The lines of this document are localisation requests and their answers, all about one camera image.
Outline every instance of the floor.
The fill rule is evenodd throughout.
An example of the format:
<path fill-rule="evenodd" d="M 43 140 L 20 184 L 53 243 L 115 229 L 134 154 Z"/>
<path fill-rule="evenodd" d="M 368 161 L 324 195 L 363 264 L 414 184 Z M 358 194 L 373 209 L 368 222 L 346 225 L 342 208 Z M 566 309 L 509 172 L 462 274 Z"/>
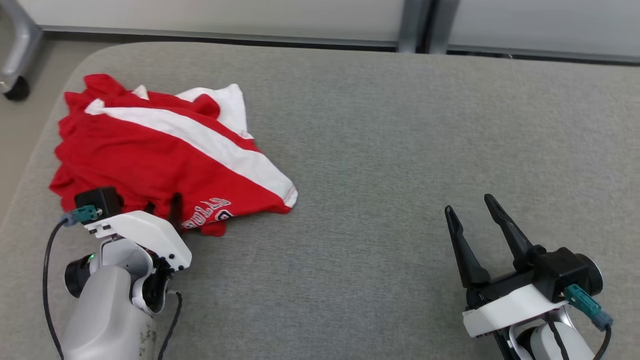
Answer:
<path fill-rule="evenodd" d="M 13 29 L 0 13 L 0 64 L 13 42 Z M 114 42 L 45 39 L 26 74 L 31 95 L 22 102 L 0 96 L 0 222 L 54 103 L 71 72 L 87 56 Z"/>

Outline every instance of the gray fabric surface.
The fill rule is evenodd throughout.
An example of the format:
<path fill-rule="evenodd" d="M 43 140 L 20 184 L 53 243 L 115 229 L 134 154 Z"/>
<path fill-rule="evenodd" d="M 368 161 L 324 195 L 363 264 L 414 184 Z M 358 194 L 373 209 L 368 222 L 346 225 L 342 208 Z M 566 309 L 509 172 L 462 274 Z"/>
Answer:
<path fill-rule="evenodd" d="M 168 93 L 238 83 L 250 133 L 300 191 L 288 215 L 187 237 L 193 263 L 172 282 L 184 307 L 167 359 L 499 358 L 492 338 L 465 332 L 444 218 L 452 205 L 482 264 L 494 276 L 511 271 L 484 193 L 533 243 L 596 261 L 605 277 L 597 299 L 616 320 L 609 359 L 636 358 L 638 69 L 147 43 L 97 52 L 65 88 L 82 90 L 94 72 Z M 66 112 L 59 101 L 0 232 L 3 359 L 56 358 L 40 276 L 60 215 L 47 186 Z M 64 266 L 97 245 L 80 227 L 56 239 L 60 334 L 76 303 Z M 162 338 L 175 305 L 169 298 L 158 318 Z M 573 319 L 595 351 L 603 334 Z"/>

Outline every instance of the red and white shirt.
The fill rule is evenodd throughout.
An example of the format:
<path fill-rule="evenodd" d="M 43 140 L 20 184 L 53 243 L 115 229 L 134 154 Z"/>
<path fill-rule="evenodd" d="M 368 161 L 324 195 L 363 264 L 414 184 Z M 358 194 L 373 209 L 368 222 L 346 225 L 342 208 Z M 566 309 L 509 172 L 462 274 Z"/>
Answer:
<path fill-rule="evenodd" d="M 295 186 L 255 146 L 247 132 L 242 91 L 194 88 L 179 95 L 127 91 L 105 74 L 85 77 L 86 90 L 67 92 L 60 120 L 61 161 L 50 189 L 65 211 L 74 196 L 114 186 L 124 211 L 156 205 L 167 218 L 182 194 L 185 228 L 221 236 L 224 220 L 259 211 L 288 213 Z"/>

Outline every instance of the cable connector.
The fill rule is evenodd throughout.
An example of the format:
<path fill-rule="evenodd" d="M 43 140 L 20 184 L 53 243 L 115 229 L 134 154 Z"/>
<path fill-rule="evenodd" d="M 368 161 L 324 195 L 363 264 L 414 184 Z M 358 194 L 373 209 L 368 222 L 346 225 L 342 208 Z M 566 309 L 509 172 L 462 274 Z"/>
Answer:
<path fill-rule="evenodd" d="M 85 222 L 90 220 L 96 220 L 102 214 L 101 209 L 96 209 L 93 205 L 85 205 L 81 208 L 73 209 L 68 213 L 65 213 L 60 218 L 60 222 L 67 219 L 65 227 L 76 225 L 78 222 Z"/>
<path fill-rule="evenodd" d="M 587 294 L 580 286 L 576 284 L 569 285 L 565 290 L 566 299 L 573 307 L 582 311 L 591 323 L 600 331 L 605 331 L 607 326 L 613 325 L 613 318 L 606 312 L 602 311 L 602 306 L 593 300 L 591 295 Z"/>

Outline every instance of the black wheel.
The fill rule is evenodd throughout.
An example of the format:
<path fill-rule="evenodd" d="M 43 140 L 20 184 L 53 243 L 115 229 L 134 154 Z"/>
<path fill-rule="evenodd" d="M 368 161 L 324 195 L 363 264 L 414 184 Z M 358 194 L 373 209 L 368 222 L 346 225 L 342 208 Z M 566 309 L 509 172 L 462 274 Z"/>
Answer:
<path fill-rule="evenodd" d="M 18 77 L 11 90 L 4 93 L 4 97 L 11 101 L 22 101 L 29 96 L 29 83 L 22 76 Z"/>

